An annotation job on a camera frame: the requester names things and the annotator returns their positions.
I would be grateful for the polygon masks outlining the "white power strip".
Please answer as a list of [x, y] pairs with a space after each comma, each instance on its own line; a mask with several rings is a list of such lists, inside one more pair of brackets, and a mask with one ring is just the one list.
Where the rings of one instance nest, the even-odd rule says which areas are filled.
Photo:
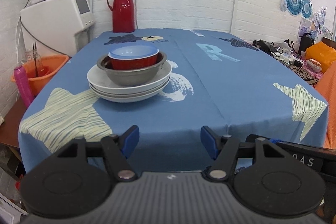
[[290, 64], [290, 63], [293, 63], [294, 62], [294, 56], [293, 55], [290, 55], [288, 53], [282, 53], [280, 56], [279, 56], [279, 61], [283, 61], [287, 64]]

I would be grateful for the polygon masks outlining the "blue paper fan decoration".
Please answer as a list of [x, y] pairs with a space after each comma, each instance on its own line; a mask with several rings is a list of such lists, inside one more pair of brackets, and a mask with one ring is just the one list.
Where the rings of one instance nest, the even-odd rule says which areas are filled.
[[281, 0], [282, 11], [288, 11], [292, 16], [301, 15], [309, 19], [313, 15], [311, 0]]

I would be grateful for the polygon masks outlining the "floral white plate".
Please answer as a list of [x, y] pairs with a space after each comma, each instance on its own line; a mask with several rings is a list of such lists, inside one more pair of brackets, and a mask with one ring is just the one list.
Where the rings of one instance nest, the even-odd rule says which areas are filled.
[[126, 93], [126, 94], [107, 93], [107, 92], [103, 92], [103, 91], [98, 90], [92, 84], [89, 84], [89, 87], [94, 92], [98, 92], [98, 94], [102, 94], [104, 96], [117, 97], [117, 98], [136, 97], [136, 96], [143, 96], [143, 95], [148, 94], [148, 93], [159, 91], [161, 88], [164, 88], [169, 83], [170, 78], [171, 77], [169, 77], [165, 82], [163, 82], [162, 84], [158, 85], [157, 87], [154, 87], [154, 88], [151, 88], [151, 89], [147, 89], [145, 91], [137, 92], [137, 93]]

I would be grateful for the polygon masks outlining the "blue plastic bowl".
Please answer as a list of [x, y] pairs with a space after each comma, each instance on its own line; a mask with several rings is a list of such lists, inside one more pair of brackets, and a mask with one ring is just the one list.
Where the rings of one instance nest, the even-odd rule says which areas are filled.
[[132, 44], [114, 47], [108, 56], [116, 60], [135, 60], [154, 56], [158, 52], [158, 48], [149, 44]]

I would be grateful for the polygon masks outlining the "red ceramic bowl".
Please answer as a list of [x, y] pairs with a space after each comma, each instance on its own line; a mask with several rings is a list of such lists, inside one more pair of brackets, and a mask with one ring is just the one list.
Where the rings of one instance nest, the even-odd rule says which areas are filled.
[[131, 69], [142, 69], [150, 67], [157, 62], [159, 50], [147, 54], [143, 57], [112, 57], [108, 55], [107, 67], [118, 71], [127, 71]]

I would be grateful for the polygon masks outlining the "stainless steel bowl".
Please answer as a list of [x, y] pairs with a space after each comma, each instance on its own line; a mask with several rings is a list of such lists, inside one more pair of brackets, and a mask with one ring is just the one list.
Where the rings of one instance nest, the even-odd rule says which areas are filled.
[[166, 60], [167, 54], [159, 51], [156, 63], [145, 68], [131, 70], [113, 69], [112, 64], [108, 61], [108, 55], [100, 57], [96, 65], [105, 72], [108, 78], [115, 84], [120, 86], [137, 86], [152, 80], [158, 71], [163, 68]]

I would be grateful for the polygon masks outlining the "white countertop appliance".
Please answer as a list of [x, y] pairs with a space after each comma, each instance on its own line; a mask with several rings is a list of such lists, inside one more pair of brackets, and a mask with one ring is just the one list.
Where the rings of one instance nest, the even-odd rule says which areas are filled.
[[74, 56], [92, 40], [95, 24], [90, 0], [46, 0], [21, 10], [25, 50], [40, 56]]

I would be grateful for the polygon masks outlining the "orange bag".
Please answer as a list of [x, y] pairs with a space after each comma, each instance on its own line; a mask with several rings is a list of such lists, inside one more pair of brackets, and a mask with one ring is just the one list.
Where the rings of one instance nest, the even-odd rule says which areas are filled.
[[335, 49], [324, 42], [318, 42], [306, 49], [306, 59], [314, 59], [321, 64], [321, 72], [325, 73], [336, 60]]

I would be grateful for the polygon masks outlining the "red thermos jug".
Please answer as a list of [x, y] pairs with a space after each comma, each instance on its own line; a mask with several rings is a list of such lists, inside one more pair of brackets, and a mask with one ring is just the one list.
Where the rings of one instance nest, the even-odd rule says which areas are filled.
[[106, 3], [112, 11], [113, 32], [134, 32], [135, 11], [133, 0], [106, 0]]

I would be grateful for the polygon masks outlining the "black kettle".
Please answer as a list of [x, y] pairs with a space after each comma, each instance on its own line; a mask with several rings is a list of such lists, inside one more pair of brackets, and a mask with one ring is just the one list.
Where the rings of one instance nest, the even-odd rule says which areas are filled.
[[298, 54], [301, 55], [302, 52], [305, 52], [307, 48], [311, 47], [314, 44], [314, 39], [311, 37], [311, 33], [304, 33], [301, 36]]

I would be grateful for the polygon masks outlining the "pink bottle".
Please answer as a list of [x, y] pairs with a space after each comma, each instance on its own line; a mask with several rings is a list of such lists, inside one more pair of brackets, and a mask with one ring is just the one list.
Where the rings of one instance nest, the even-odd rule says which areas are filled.
[[29, 107], [34, 100], [34, 95], [29, 86], [26, 70], [22, 65], [14, 69], [14, 79], [24, 105]]

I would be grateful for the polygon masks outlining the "gold-rimmed white plate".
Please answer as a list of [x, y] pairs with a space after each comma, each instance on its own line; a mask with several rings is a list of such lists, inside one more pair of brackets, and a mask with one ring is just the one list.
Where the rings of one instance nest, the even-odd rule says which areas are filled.
[[94, 94], [99, 96], [100, 98], [110, 101], [110, 102], [116, 102], [116, 103], [133, 103], [133, 102], [139, 102], [147, 100], [153, 96], [156, 96], [159, 94], [163, 89], [168, 85], [170, 80], [167, 80], [164, 84], [159, 85], [157, 88], [153, 88], [146, 92], [141, 92], [139, 95], [125, 95], [125, 96], [113, 96], [112, 94], [103, 93], [98, 91], [96, 88], [94, 88], [91, 84], [89, 84], [89, 87]]

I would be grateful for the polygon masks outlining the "glass diffuser bottle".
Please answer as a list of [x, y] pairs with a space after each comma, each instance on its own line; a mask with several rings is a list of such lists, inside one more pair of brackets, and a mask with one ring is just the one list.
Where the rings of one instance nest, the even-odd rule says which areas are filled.
[[32, 61], [35, 70], [35, 77], [40, 77], [44, 74], [45, 68], [43, 66], [42, 58], [38, 53], [37, 42], [32, 43], [32, 48], [26, 50], [27, 61]]

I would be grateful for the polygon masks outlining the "small bowl on side table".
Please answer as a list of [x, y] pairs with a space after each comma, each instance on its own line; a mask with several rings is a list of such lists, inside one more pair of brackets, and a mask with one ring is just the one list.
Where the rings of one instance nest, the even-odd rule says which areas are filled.
[[315, 73], [318, 73], [318, 72], [320, 72], [322, 70], [321, 64], [318, 61], [314, 60], [314, 59], [307, 59], [306, 63], [307, 63], [307, 66], [312, 71], [314, 71]]

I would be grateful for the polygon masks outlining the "silver-rimmed white plate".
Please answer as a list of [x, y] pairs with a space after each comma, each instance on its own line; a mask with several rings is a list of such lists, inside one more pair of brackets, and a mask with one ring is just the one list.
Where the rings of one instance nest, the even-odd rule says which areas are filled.
[[87, 80], [92, 87], [103, 93], [117, 95], [135, 94], [146, 92], [165, 84], [169, 80], [171, 71], [171, 64], [169, 63], [169, 61], [166, 61], [163, 65], [161, 65], [153, 79], [151, 79], [147, 83], [131, 87], [125, 87], [114, 83], [108, 78], [105, 72], [103, 72], [101, 69], [98, 68], [97, 65], [95, 65], [88, 71]]

